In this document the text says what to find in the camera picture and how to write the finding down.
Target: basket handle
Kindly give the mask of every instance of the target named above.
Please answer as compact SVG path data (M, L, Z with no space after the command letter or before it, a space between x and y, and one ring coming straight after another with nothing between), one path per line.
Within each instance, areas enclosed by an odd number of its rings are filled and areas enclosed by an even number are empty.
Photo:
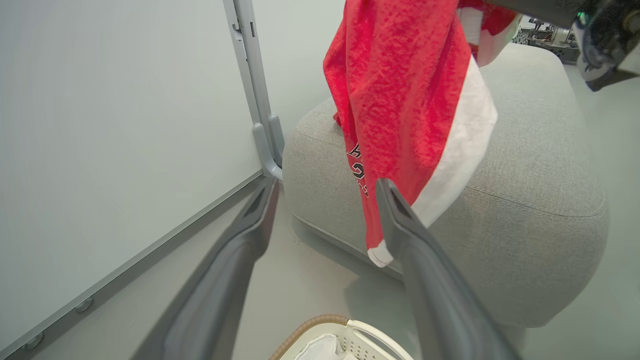
M352 327L360 332L364 332L365 334L368 334L373 338L377 339L378 341L383 343L385 346L387 346L389 349L391 349L393 352L395 352L396 355L400 357L400 360L413 360L411 355L409 355L409 353L402 346L400 346L400 344L396 343L392 338L390 338L384 332L381 332L380 330L369 325L368 323L359 322L358 320L349 320L347 322L347 326ZM365 336L362 336L361 334L357 334L357 333L356 335L358 335L358 337L360 337L362 341L366 341L369 345L378 347L376 344L374 344L371 340L367 339Z

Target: fabric cushion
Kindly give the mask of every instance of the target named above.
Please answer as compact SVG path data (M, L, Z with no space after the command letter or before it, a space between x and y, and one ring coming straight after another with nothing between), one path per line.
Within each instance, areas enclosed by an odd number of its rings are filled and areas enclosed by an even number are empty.
M473 178L429 230L499 323L542 326L599 264L608 228L605 192L573 91L552 53L509 44L482 71L499 118ZM285 197L302 222L364 254L359 188L334 113L328 99L290 136Z

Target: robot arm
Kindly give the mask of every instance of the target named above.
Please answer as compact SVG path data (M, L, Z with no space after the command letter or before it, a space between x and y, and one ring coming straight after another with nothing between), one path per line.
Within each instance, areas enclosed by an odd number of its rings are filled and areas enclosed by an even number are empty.
M497 5L572 27L580 47L578 67L593 90L640 74L639 0L491 0Z

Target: red towel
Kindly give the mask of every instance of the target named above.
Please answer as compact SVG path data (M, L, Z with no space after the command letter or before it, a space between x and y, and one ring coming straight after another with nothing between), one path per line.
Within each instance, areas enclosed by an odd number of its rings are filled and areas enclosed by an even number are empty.
M453 203L482 160L497 119L474 57L482 65L493 60L519 20L480 0L346 1L324 74L376 265L393 260L376 181L393 180L425 226Z

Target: gray floor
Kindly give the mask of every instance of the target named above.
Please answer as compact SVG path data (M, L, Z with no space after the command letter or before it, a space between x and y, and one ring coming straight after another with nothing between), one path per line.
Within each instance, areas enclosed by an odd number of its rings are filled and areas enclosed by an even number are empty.
M594 279L547 326L529 331L524 358L640 359L640 79L594 94L575 67L565 69L609 192L611 230ZM128 358L240 207L158 262L35 359ZM235 359L267 359L299 324L324 313L368 322L419 358L412 312L399 281L296 226L283 195L271 239L253 273Z
M547 326L529 331L524 357L640 359L640 79L593 93L576 67L565 70L607 188L609 242L580 296Z

